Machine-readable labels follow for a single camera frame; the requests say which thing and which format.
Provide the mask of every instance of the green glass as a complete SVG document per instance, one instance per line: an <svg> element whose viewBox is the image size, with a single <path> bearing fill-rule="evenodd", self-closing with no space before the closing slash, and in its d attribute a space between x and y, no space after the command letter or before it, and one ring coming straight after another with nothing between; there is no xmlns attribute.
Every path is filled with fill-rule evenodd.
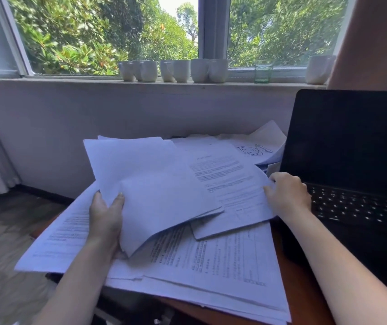
<svg viewBox="0 0 387 325"><path fill-rule="evenodd" d="M269 83L272 77L272 69L272 60L257 60L255 62L254 83Z"/></svg>

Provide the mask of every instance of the hand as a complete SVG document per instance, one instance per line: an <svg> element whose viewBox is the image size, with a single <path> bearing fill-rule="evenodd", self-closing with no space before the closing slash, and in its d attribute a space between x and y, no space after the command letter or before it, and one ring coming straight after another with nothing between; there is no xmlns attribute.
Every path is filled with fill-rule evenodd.
<svg viewBox="0 0 387 325"><path fill-rule="evenodd" d="M89 233L87 243L101 244L102 248L113 255L118 248L118 238L123 225L121 211L124 195L118 194L110 207L106 206L101 193L95 193L89 207Z"/></svg>
<svg viewBox="0 0 387 325"><path fill-rule="evenodd" d="M270 176L275 189L264 186L264 192L273 211L286 222L301 211L311 212L311 195L299 177L287 172L275 172Z"/></svg>

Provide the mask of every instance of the floor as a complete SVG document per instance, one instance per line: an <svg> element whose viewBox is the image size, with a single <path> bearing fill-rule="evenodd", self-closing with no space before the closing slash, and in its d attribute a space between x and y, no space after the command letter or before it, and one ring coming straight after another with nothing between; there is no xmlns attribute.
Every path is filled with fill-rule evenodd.
<svg viewBox="0 0 387 325"><path fill-rule="evenodd" d="M31 324L47 302L53 288L44 274L18 273L14 266L32 243L29 233L64 209L18 191L0 195L0 324Z"/></svg>

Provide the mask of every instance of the black laptop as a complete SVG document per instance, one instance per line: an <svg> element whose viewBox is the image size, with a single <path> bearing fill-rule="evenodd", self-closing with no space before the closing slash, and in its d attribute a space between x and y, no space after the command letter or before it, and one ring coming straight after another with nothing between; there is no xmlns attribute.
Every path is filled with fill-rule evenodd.
<svg viewBox="0 0 387 325"><path fill-rule="evenodd" d="M297 175L312 212L387 285L387 92L300 90L281 171ZM282 224L286 255L305 255Z"/></svg>

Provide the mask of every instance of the desk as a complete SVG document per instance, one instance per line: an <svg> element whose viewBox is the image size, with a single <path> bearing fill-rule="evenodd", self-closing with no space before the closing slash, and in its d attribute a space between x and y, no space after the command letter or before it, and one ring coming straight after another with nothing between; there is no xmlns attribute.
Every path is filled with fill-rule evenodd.
<svg viewBox="0 0 387 325"><path fill-rule="evenodd" d="M42 228L31 233L31 237L37 238L54 220L50 220ZM314 275L295 263L289 261L283 253L281 236L272 225L273 241L276 248L277 259L281 269L282 280L288 305L290 306L293 325L334 325L332 314L321 293L320 287ZM236 317L208 308L178 301L174 299L156 297L159 301L194 317L209 325L259 325L261 323L249 319Z"/></svg>

